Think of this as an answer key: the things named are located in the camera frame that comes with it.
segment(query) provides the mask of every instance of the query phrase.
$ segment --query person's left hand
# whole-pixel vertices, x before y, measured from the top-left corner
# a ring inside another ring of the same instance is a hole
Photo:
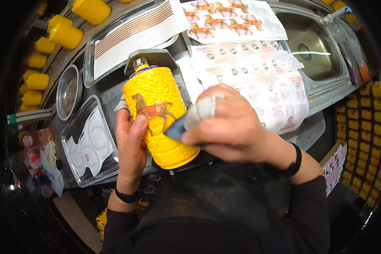
[[[145,116],[138,115],[133,121],[127,109],[117,111],[116,141],[120,166],[117,183],[121,193],[131,195],[139,186],[142,170],[147,163],[147,147],[142,140],[147,127]]]

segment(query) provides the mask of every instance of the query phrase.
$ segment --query round metal dish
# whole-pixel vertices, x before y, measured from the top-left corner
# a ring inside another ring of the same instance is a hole
[[[56,111],[66,121],[79,106],[82,97],[82,77],[76,65],[68,66],[59,79],[56,90]]]

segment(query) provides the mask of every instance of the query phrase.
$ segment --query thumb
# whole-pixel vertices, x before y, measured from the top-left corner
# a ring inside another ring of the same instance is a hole
[[[129,149],[139,148],[141,145],[142,137],[147,131],[148,119],[144,115],[137,115],[137,119],[131,125],[128,132],[126,146]]]

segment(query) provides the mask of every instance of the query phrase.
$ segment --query faucet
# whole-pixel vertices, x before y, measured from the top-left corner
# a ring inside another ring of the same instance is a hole
[[[327,23],[332,22],[332,20],[335,17],[337,17],[337,16],[339,16],[339,15],[341,15],[343,13],[345,13],[347,15],[347,14],[350,14],[352,12],[353,11],[351,10],[350,7],[344,6],[344,7],[340,8],[340,9],[338,9],[337,11],[335,11],[332,14],[327,14],[324,18],[320,19],[320,21],[322,22],[322,24],[326,25]]]

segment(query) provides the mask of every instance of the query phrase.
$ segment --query black wristband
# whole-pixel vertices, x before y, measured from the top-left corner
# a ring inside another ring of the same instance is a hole
[[[299,171],[299,168],[301,167],[301,163],[302,163],[301,149],[294,143],[291,143],[291,144],[295,147],[295,150],[296,150],[296,161],[295,163],[292,162],[291,165],[286,170],[280,170],[280,173],[287,177],[291,177],[295,175]]]
[[[117,182],[116,182],[116,187],[115,187],[115,193],[119,199],[121,199],[124,203],[134,203],[139,196],[142,194],[142,190],[139,188],[134,194],[127,195],[119,192],[117,190]]]

